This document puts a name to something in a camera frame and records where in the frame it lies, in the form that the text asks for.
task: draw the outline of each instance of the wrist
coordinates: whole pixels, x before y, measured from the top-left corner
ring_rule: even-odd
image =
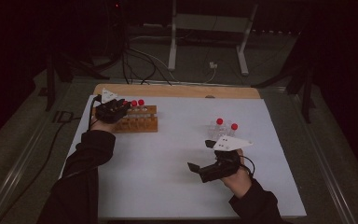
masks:
[[[244,176],[242,181],[234,183],[232,186],[229,186],[231,191],[237,198],[242,198],[252,186],[252,181],[249,176]]]
[[[100,120],[94,121],[90,127],[91,131],[94,130],[105,131],[111,134],[113,134],[114,129],[115,129],[115,124],[104,123],[103,121]]]

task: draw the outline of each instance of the cable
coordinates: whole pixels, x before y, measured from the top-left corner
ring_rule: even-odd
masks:
[[[241,81],[241,85],[244,85],[243,80],[246,79],[248,76],[241,76],[241,75],[239,75],[239,74],[237,73],[237,71],[232,67],[232,64],[226,62],[225,60],[218,59],[216,62],[217,62],[217,63],[218,63],[218,62],[226,63],[226,64],[229,66],[229,68],[231,69],[231,71],[234,73],[234,75]]]
[[[213,26],[212,26],[212,28],[211,28],[211,30],[209,32],[212,32],[214,30],[214,27],[215,27],[216,23],[217,23],[217,16],[215,16]],[[205,54],[204,61],[202,62],[202,65],[201,65],[202,66],[202,70],[201,70],[202,74],[204,74],[203,73],[204,65],[205,65],[205,62],[206,62],[206,60],[208,58],[208,55],[209,55],[210,51],[211,51],[211,46],[208,47],[208,50],[207,50],[207,52]]]
[[[215,74],[216,74],[216,68],[213,69],[213,75],[212,75],[212,77],[211,77],[208,81],[202,82],[202,84],[206,84],[206,83],[212,81],[212,79],[214,79],[214,75],[215,75]]]
[[[91,126],[92,126],[91,118],[92,118],[92,108],[94,107],[94,103],[95,103],[95,101],[101,102],[101,100],[102,100],[102,96],[100,94],[98,94],[91,101],[91,104],[89,106],[89,128],[87,129],[87,131],[89,131],[91,129]]]
[[[98,119],[96,119],[94,122],[91,123],[90,127],[92,127],[92,125],[94,125],[97,121],[99,121]]]
[[[245,169],[247,169],[247,170],[249,171],[249,175],[250,175],[251,177],[253,177],[254,174],[255,174],[255,164],[253,163],[253,161],[251,161],[251,159],[249,159],[249,158],[247,158],[247,157],[245,157],[245,156],[240,156],[240,157],[245,158],[246,160],[248,160],[248,161],[252,164],[252,166],[253,166],[253,171],[252,171],[252,172],[249,170],[249,168],[248,168],[247,166],[245,166],[245,165],[243,165],[243,164],[242,164],[241,166],[244,167]]]
[[[133,82],[132,74],[134,74],[136,77],[138,77],[138,76],[133,72],[132,67],[128,63],[128,59],[124,64],[130,69],[130,80],[131,80],[130,84],[132,85],[132,82]]]
[[[278,49],[275,53],[273,53],[272,55],[268,56],[265,60],[263,60],[261,63],[259,63],[258,65],[252,67],[249,69],[249,74],[251,74],[251,72],[253,72],[257,67],[263,65],[264,63],[268,62],[269,60],[271,60],[272,58],[276,57],[286,46],[287,44],[289,43],[289,40],[290,40],[290,36],[287,37],[285,43],[283,44],[283,46]]]
[[[130,68],[130,84],[132,85],[132,82],[133,82],[133,79],[132,79],[132,74],[133,74],[133,71],[132,71],[132,67],[129,65],[129,56],[127,54],[124,54],[124,57],[125,57],[125,62],[124,64],[126,64],[129,68]]]
[[[129,80],[127,79],[127,76],[126,76],[126,68],[125,68],[124,64],[125,64],[124,54],[121,54],[121,65],[122,65],[122,68],[123,68],[123,77],[124,77],[124,79],[126,79],[127,84],[130,85],[130,82],[129,82]]]
[[[150,64],[153,66],[153,72],[152,72],[149,76],[147,76],[147,77],[145,77],[145,78],[141,78],[141,80],[142,80],[141,85],[144,84],[144,82],[149,85],[149,83],[147,82],[147,80],[150,79],[153,75],[155,75],[156,70],[157,70],[157,69],[156,69],[156,65],[154,64],[154,62],[153,62],[153,61],[150,59],[150,57],[148,57],[148,56],[146,56],[147,59],[148,59],[148,60],[147,60],[147,59],[145,59],[145,58],[142,58],[142,57],[139,57],[139,56],[137,56],[137,55],[131,54],[131,53],[127,52],[127,51],[126,51],[126,53],[129,54],[129,55],[132,56],[132,57],[135,57],[135,58],[139,58],[139,59],[141,59],[141,60],[144,60],[144,61],[146,61],[147,63],[150,63]]]
[[[150,57],[150,58],[153,58],[153,59],[157,60],[159,63],[161,63],[162,65],[164,65],[164,67],[167,69],[168,73],[170,74],[171,78],[172,78],[174,81],[176,81],[176,82],[178,82],[178,83],[181,82],[181,81],[177,80],[177,79],[172,75],[172,73],[171,73],[170,70],[168,69],[168,66],[167,66],[164,62],[162,62],[159,58],[157,58],[157,57],[155,57],[155,56],[153,56],[153,55],[144,53],[144,52],[142,52],[142,51],[140,51],[140,50],[138,50],[138,49],[130,49],[130,50],[133,50],[133,51],[135,51],[135,52],[138,52],[138,53],[140,53],[140,54],[146,55],[146,56],[148,56],[148,57]],[[164,80],[165,80],[168,84],[172,85],[172,84],[167,80],[167,78],[162,75],[161,71],[159,70],[159,68],[158,68],[157,66],[156,66],[156,69],[159,71],[159,73],[160,73],[161,76],[164,78]]]
[[[192,33],[194,32],[194,30],[190,30],[190,32],[188,32],[187,35],[184,36],[178,36],[175,39],[186,39],[187,37],[189,37]],[[130,41],[135,40],[135,39],[142,39],[142,38],[150,38],[150,39],[165,39],[165,38],[172,38],[172,36],[170,35],[165,35],[165,36],[161,36],[161,35],[138,35],[134,38],[131,38]]]
[[[31,182],[22,190],[22,192],[20,193],[20,195],[8,206],[7,210],[0,216],[0,223],[1,221],[4,219],[4,217],[7,215],[7,213],[12,209],[12,207],[14,206],[14,204],[17,203],[17,201],[23,196],[23,194],[28,190],[28,188],[30,188],[33,183],[36,181],[36,179],[40,176],[40,174],[42,173],[42,171],[45,169],[46,165],[48,164],[48,161],[51,157],[51,152],[52,149],[54,147],[55,141],[57,139],[57,136],[60,132],[60,130],[62,129],[62,127],[67,124],[72,122],[72,120],[76,120],[76,119],[81,119],[81,118],[74,118],[74,119],[70,119],[68,121],[65,121],[64,123],[61,124],[61,126],[59,127],[59,129],[57,130],[57,132],[54,134],[53,140],[51,142],[50,148],[48,150],[48,156],[46,157],[45,161],[43,162],[43,165],[40,167],[40,169],[38,170],[38,172],[36,173],[36,175],[34,176],[34,178],[31,180]]]

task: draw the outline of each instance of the black cable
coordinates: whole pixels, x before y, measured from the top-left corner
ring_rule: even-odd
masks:
[[[129,82],[129,80],[127,79],[127,76],[126,76],[126,67],[125,67],[124,64],[125,64],[124,54],[121,54],[121,65],[122,65],[122,68],[123,68],[123,77],[124,77],[124,79],[126,79],[127,84],[130,85],[130,82]]]
[[[194,30],[190,30],[190,31],[186,31],[187,34],[184,36],[177,36],[176,39],[183,39],[186,42],[186,38],[189,37]],[[130,41],[134,41],[137,39],[143,39],[143,38],[172,38],[170,35],[166,35],[166,36],[161,36],[161,35],[153,35],[153,34],[157,34],[157,33],[152,33],[152,34],[137,34],[135,37],[131,38]]]
[[[100,101],[101,102],[101,100],[102,100],[102,96],[97,95],[91,101],[91,105],[89,106],[89,128],[87,129],[87,131],[89,131],[90,128],[91,128],[92,108],[94,107],[94,103],[95,103],[95,101]]]
[[[20,193],[20,195],[8,206],[7,210],[0,216],[0,222],[3,220],[3,218],[7,215],[7,213],[12,209],[12,207],[14,206],[14,204],[17,203],[17,201],[23,196],[23,194],[28,190],[28,188],[30,188],[33,183],[36,181],[36,179],[40,176],[40,174],[42,173],[42,171],[45,169],[46,165],[48,164],[48,161],[51,157],[51,152],[52,149],[54,147],[55,141],[57,139],[57,136],[60,132],[60,130],[62,129],[62,127],[67,124],[72,122],[72,120],[76,120],[76,119],[81,119],[81,118],[74,118],[74,119],[70,119],[68,121],[65,121],[64,123],[61,124],[60,128],[57,130],[57,132],[54,134],[53,140],[51,142],[50,148],[48,150],[48,156],[46,157],[45,161],[43,162],[43,165],[40,167],[40,169],[38,170],[38,172],[36,173],[36,175],[34,176],[34,178],[31,180],[31,182],[22,190],[22,192]]]
[[[132,67],[129,66],[129,56],[127,54],[124,55],[125,56],[125,60],[126,62],[124,62],[124,64],[126,64],[129,68],[130,68],[130,84],[132,85],[132,82],[133,82],[133,79],[132,79],[132,74],[133,74],[133,71],[132,71]]]
[[[144,54],[144,53],[141,52],[141,51],[138,51],[138,50],[136,50],[136,49],[129,49],[129,50],[132,50],[132,51],[134,51],[134,52],[137,52],[137,53],[139,53],[139,54],[142,54],[142,55],[144,55],[144,56],[146,56],[147,58],[150,59],[150,57],[149,57],[147,54]],[[171,82],[162,74],[162,72],[159,70],[158,66],[156,66],[156,69],[157,69],[157,71],[159,72],[159,74],[162,76],[162,78],[171,86],[171,85],[172,85]]]
[[[142,78],[142,82],[141,82],[141,85],[142,84],[144,84],[144,82],[146,82],[148,79],[150,79],[153,75],[155,75],[156,74],[156,64],[153,62],[153,60],[151,60],[151,58],[150,57],[148,57],[147,55],[145,55],[146,57],[147,57],[147,59],[145,59],[145,58],[142,58],[142,57],[139,57],[139,56],[136,56],[136,55],[134,55],[134,54],[131,54],[131,53],[128,53],[127,51],[126,51],[126,53],[127,54],[129,54],[130,56],[132,56],[132,57],[135,57],[135,58],[139,58],[139,59],[142,59],[142,60],[144,60],[144,61],[146,61],[147,63],[150,63],[152,66],[153,66],[153,72],[149,75],[149,76],[147,76],[147,77],[145,77],[145,78]]]
[[[129,65],[129,63],[125,63],[125,65],[130,69],[130,79],[131,79],[131,83],[133,82],[133,79],[132,79],[132,75],[135,75],[136,77],[138,77],[139,79],[142,79],[141,77],[139,77],[138,75],[136,75],[136,73],[133,72],[132,70],[132,67]]]
[[[97,121],[98,121],[98,119],[96,119],[94,122],[92,122],[90,127],[92,127],[92,125],[94,125]]]
[[[101,63],[101,64],[98,64],[98,65],[94,65],[94,66],[92,66],[91,68],[92,68],[93,70],[97,71],[97,72],[102,72],[102,71],[104,71],[104,70],[106,70],[106,69],[108,69],[108,68],[110,68],[110,67],[116,65],[117,62],[118,62],[118,59],[119,59],[119,57],[117,56],[117,57],[115,57],[115,58],[112,58],[112,59],[111,59],[109,62],[107,62],[107,63]]]
[[[253,163],[253,161],[251,161],[251,159],[249,159],[249,158],[247,158],[247,157],[245,157],[245,156],[240,156],[240,157],[243,157],[243,158],[245,158],[246,160],[248,160],[251,164],[252,164],[252,166],[253,166],[253,171],[251,172],[251,170],[247,167],[247,166],[245,166],[245,165],[241,165],[241,166],[243,166],[245,169],[247,169],[248,171],[249,171],[249,175],[251,176],[251,177],[253,177],[254,176],[254,174],[255,174],[255,164]]]

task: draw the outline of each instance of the dark background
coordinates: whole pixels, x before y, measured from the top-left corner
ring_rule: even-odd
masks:
[[[238,16],[247,4],[214,0],[199,1],[194,7],[194,2],[178,1],[178,11],[202,8],[202,14],[215,14],[216,8],[210,7],[215,5],[222,14]],[[107,25],[103,4],[108,4],[113,28],[124,21],[136,26],[171,22],[172,3],[166,0],[0,0],[0,128],[34,90],[33,77],[46,68],[52,50],[79,59],[87,58],[89,46],[95,54],[115,53],[122,41],[117,36],[124,34],[112,33],[107,52],[98,50],[102,47],[93,41]],[[254,32],[263,31],[299,35],[286,65],[304,58],[315,61],[314,83],[358,159],[358,1],[260,1]]]

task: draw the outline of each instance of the test tube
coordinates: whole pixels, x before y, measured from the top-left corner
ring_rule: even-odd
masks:
[[[216,124],[214,126],[214,130],[213,130],[213,137],[212,140],[217,140],[219,134],[220,134],[220,129],[223,125],[223,120],[222,119],[217,119],[216,120]]]
[[[138,103],[136,102],[136,100],[131,101],[131,111],[137,112],[138,110]],[[136,114],[132,114],[129,117],[137,118],[138,116]]]
[[[128,101],[123,101],[123,105],[126,105],[128,103]]]
[[[145,101],[143,100],[143,99],[140,99],[140,100],[138,100],[138,108],[140,109],[140,110],[143,110],[143,111],[145,111],[146,110],[146,108],[145,108]]]
[[[238,124],[236,124],[236,123],[231,124],[231,129],[228,132],[228,136],[233,137],[234,133],[235,133],[235,131],[237,131],[237,129],[238,129]]]

